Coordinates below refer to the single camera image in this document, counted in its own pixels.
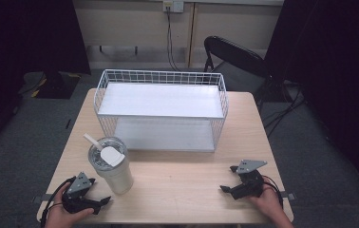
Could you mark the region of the black curtain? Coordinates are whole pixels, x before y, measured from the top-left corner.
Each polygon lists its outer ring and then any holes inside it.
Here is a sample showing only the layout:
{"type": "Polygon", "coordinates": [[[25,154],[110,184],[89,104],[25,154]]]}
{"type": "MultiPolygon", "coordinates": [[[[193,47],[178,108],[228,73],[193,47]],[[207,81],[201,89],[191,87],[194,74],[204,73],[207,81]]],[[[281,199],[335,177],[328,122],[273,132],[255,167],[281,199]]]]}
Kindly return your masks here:
{"type": "Polygon", "coordinates": [[[359,172],[359,0],[283,0],[265,61],[276,81],[303,86],[359,172]]]}

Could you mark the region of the white wire shelf rack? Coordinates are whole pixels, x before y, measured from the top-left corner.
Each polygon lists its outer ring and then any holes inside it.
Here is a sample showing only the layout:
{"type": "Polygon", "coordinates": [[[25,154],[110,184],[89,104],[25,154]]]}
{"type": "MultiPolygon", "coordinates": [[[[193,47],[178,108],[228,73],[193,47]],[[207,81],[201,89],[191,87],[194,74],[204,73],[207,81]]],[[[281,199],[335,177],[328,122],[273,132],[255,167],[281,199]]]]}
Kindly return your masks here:
{"type": "Polygon", "coordinates": [[[221,74],[151,70],[105,70],[93,104],[132,150],[213,152],[229,109],[221,74]]]}

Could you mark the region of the dark stand base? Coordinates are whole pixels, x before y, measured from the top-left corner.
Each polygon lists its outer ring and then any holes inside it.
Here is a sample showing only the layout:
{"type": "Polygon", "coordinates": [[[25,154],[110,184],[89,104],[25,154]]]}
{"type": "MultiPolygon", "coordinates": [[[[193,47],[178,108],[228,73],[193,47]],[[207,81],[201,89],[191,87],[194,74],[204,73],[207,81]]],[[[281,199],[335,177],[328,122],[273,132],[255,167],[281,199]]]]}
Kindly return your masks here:
{"type": "Polygon", "coordinates": [[[80,79],[74,73],[56,72],[47,76],[44,72],[31,72],[24,76],[19,94],[36,99],[69,99],[80,79]]]}

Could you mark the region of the black folding chair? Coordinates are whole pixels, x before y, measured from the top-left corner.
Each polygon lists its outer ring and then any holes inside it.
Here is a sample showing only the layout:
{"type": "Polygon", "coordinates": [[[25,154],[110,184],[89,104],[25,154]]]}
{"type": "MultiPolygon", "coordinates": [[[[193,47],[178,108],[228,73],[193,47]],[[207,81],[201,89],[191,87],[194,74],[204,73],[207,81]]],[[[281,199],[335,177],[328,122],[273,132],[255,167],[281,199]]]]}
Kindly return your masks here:
{"type": "Polygon", "coordinates": [[[227,91],[250,92],[257,103],[291,102],[286,87],[255,52],[219,36],[204,40],[205,72],[221,73],[227,91]]]}

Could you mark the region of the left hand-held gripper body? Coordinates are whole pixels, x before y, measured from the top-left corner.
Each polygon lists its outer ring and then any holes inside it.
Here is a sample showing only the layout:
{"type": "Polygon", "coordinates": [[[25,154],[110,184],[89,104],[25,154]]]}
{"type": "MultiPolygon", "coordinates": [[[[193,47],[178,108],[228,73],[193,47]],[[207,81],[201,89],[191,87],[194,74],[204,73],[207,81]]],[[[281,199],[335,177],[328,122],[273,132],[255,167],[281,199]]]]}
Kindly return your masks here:
{"type": "Polygon", "coordinates": [[[63,193],[62,202],[64,208],[70,213],[75,214],[86,208],[93,208],[96,205],[95,200],[86,199],[85,195],[92,185],[89,185],[89,178],[84,172],[81,172],[74,178],[67,190],[63,193]]]}

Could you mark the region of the person's left hand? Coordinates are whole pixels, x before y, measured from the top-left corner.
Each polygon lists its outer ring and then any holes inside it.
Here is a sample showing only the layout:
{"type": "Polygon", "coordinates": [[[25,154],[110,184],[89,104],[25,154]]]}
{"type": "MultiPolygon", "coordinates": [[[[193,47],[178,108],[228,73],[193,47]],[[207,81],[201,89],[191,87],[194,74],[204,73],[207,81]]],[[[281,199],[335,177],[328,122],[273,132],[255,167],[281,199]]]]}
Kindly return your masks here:
{"type": "Polygon", "coordinates": [[[54,197],[54,202],[47,214],[45,228],[71,228],[75,223],[93,214],[93,208],[86,208],[75,214],[70,214],[64,208],[62,202],[62,195],[68,187],[69,184],[66,183],[56,193],[54,197]]]}

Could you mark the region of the person's right hand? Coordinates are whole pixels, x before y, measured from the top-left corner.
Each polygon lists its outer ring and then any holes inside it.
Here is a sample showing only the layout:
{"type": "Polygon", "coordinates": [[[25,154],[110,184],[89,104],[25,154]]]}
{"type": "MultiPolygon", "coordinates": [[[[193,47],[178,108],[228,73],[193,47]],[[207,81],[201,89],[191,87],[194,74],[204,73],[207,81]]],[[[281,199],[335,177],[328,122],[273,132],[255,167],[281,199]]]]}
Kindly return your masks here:
{"type": "Polygon", "coordinates": [[[262,193],[259,197],[248,197],[251,202],[263,215],[272,221],[279,221],[286,217],[278,200],[278,195],[270,184],[264,179],[262,193]]]}

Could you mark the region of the clear lidded tumbler with straw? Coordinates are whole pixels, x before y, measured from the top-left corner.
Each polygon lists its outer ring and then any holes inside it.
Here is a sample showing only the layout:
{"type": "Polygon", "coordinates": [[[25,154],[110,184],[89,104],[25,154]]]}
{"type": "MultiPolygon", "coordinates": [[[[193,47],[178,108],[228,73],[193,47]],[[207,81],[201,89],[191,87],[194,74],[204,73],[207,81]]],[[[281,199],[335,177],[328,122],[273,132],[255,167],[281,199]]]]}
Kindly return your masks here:
{"type": "Polygon", "coordinates": [[[118,195],[129,191],[134,180],[123,141],[116,137],[95,140],[89,134],[84,134],[84,138],[91,143],[87,154],[90,164],[111,191],[118,195]]]}

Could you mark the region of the white wall socket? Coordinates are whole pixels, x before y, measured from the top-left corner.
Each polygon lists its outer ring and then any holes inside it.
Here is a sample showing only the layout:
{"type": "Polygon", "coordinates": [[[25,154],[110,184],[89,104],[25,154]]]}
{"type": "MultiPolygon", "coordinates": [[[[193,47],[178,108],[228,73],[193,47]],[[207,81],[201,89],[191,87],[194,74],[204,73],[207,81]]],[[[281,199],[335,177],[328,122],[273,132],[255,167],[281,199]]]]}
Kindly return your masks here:
{"type": "Polygon", "coordinates": [[[164,0],[162,4],[162,9],[164,12],[183,13],[184,2],[175,0],[164,0]]]}

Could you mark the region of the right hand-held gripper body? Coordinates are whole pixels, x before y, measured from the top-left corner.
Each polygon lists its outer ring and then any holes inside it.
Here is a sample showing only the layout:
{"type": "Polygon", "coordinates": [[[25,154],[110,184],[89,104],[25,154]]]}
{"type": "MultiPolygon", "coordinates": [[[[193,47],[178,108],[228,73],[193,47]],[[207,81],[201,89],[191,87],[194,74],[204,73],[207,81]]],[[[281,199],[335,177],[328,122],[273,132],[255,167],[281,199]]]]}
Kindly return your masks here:
{"type": "Polygon", "coordinates": [[[236,173],[240,177],[241,184],[234,192],[232,197],[235,200],[254,196],[259,197],[262,193],[262,185],[264,180],[258,172],[258,168],[266,165],[265,161],[242,160],[238,166],[236,173]]]}

